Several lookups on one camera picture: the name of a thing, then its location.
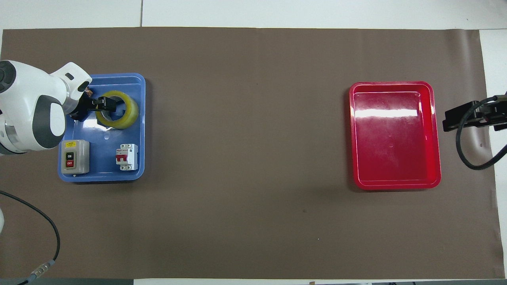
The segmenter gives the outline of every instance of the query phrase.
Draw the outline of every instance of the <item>cable connector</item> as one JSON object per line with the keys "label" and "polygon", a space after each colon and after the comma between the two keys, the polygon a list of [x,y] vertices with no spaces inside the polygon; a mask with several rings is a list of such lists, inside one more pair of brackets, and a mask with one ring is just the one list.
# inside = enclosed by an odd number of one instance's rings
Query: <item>cable connector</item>
{"label": "cable connector", "polygon": [[507,101],[507,94],[493,96],[495,101]]}
{"label": "cable connector", "polygon": [[53,264],[55,264],[54,260],[50,260],[50,261],[48,261],[46,263],[41,264],[34,271],[32,271],[32,273],[30,274],[30,276],[26,279],[27,283],[29,283],[31,281],[34,281],[35,279],[37,279],[40,276],[42,276],[42,274],[46,273]]}

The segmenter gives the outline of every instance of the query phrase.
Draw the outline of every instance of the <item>brown paper mat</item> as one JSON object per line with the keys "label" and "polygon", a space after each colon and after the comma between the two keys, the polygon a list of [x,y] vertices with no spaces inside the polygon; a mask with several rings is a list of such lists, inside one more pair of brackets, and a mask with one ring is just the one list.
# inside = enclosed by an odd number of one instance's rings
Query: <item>brown paper mat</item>
{"label": "brown paper mat", "polygon": [[[0,159],[2,189],[60,229],[48,277],[504,277],[493,168],[467,169],[441,130],[445,110],[485,97],[478,31],[5,30],[2,58],[148,83],[139,180],[65,183],[56,150]],[[442,182],[361,192],[348,88],[405,80],[433,86]],[[486,129],[466,133],[491,156]],[[0,203],[0,276],[25,276],[52,256],[53,233],[26,207]]]}

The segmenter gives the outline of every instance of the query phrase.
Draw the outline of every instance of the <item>switch box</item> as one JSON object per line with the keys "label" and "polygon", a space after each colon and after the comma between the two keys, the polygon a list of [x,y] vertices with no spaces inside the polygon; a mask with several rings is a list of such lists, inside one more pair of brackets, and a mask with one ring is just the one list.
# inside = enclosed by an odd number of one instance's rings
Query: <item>switch box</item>
{"label": "switch box", "polygon": [[63,140],[62,174],[84,174],[90,171],[90,143],[84,139]]}
{"label": "switch box", "polygon": [[138,147],[135,144],[121,144],[120,148],[116,149],[115,159],[120,170],[137,170],[137,152]]}

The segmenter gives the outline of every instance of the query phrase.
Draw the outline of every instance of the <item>red breaker toggle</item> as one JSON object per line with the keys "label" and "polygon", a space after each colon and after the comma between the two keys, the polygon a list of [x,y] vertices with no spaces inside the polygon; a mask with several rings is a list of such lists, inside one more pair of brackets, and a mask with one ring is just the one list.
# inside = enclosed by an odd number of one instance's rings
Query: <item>red breaker toggle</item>
{"label": "red breaker toggle", "polygon": [[123,158],[123,161],[127,161],[127,155],[126,154],[117,154],[116,155],[116,161],[122,161],[121,159]]}

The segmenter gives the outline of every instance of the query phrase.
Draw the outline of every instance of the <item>tape roll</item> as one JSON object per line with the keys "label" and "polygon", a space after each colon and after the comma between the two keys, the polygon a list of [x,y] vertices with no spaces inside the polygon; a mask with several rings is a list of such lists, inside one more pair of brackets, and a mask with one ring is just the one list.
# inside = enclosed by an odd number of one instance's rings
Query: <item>tape roll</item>
{"label": "tape roll", "polygon": [[134,124],[135,120],[137,120],[137,116],[139,116],[139,107],[137,107],[137,103],[134,99],[118,90],[106,92],[103,96],[109,97],[116,102],[125,102],[125,114],[117,120],[112,120],[109,111],[97,112],[97,120],[102,125],[115,129],[126,129]]}

